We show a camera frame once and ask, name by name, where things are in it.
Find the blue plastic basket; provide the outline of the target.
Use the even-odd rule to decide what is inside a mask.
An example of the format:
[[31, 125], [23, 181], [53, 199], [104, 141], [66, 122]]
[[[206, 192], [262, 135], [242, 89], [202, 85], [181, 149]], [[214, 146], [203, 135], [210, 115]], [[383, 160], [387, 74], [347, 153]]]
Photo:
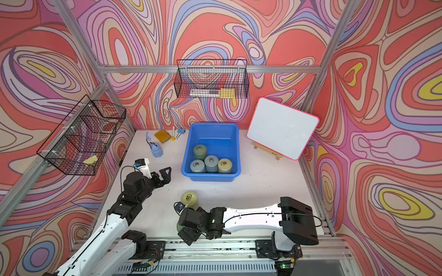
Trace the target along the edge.
[[[219, 160], [228, 159], [232, 163], [229, 173], [202, 172], [191, 169], [196, 160], [194, 148], [203, 145], [208, 156], [213, 155]], [[195, 123], [190, 127], [186, 143], [183, 164], [183, 176], [196, 182], [232, 182], [241, 173], [241, 155], [239, 145], [239, 127], [233, 123]]]

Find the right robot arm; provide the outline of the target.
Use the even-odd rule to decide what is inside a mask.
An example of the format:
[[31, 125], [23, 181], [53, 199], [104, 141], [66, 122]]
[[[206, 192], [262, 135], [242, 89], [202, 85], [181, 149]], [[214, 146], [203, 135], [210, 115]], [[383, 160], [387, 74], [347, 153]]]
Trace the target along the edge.
[[281, 197], [279, 203], [263, 208], [216, 207], [207, 212], [176, 202], [174, 209], [179, 216], [178, 235], [189, 246], [201, 236], [214, 240], [244, 230], [270, 230], [269, 240], [255, 242], [257, 257], [294, 262], [302, 256], [302, 246], [320, 243], [318, 217], [310, 206], [291, 197]]

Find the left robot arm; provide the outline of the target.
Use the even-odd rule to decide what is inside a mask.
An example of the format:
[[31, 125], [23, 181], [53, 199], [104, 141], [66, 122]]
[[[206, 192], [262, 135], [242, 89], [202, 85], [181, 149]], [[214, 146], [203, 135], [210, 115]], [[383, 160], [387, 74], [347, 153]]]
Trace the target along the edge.
[[146, 234], [127, 228], [153, 191], [170, 183], [171, 174], [171, 167], [161, 169], [159, 173], [148, 173], [146, 167], [134, 167], [122, 182], [122, 192], [107, 210], [99, 228], [52, 275], [111, 276], [133, 256], [148, 253]]

